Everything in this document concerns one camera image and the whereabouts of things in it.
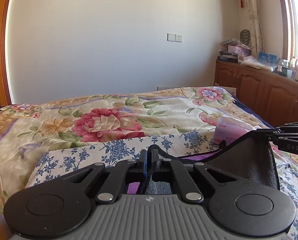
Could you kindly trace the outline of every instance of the gray fabric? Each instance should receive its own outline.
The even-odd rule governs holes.
[[[150,180],[148,182],[146,194],[171,194],[170,184],[167,182],[154,182]]]
[[[245,179],[279,189],[270,145],[246,138],[207,164]]]

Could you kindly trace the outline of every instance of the plastic bag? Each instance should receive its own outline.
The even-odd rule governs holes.
[[[265,69],[265,70],[268,70],[271,72],[273,71],[272,67],[268,67],[268,66],[262,64],[261,62],[259,62],[259,60],[257,60],[255,57],[252,57],[252,56],[244,57],[243,61],[240,62],[240,64],[245,65],[245,66],[259,68],[259,69]]]
[[[240,48],[243,48],[243,49],[249,49],[251,50],[251,48],[245,44],[243,44],[240,40],[238,39],[230,39],[230,40],[227,40],[227,41],[223,41],[221,43],[221,46],[222,46],[222,49],[224,51],[228,51],[228,47],[229,45],[232,45],[232,46],[237,46],[237,47],[240,47]]]

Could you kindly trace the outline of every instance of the logo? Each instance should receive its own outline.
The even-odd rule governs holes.
[[[235,140],[236,140],[236,138],[227,137],[227,138],[226,138],[226,140],[227,140],[227,141],[235,141]]]
[[[298,146],[294,147],[293,145],[288,144],[287,147],[288,147],[288,149],[292,149],[292,150],[296,149],[296,150],[298,150]]]
[[[151,202],[151,201],[154,201],[154,198],[153,197],[146,197],[146,201],[148,201],[148,202]]]

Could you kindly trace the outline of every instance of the floral bedspread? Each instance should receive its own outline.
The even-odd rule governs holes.
[[[0,114],[0,239],[8,234],[3,206],[23,189],[46,152],[95,142],[208,132],[223,115],[266,126],[218,87],[131,95],[93,95],[42,105],[13,105]]]

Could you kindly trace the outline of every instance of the light switch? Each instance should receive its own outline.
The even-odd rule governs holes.
[[[168,41],[176,41],[176,35],[172,33],[168,33]]]
[[[182,35],[176,34],[176,42],[182,42]]]

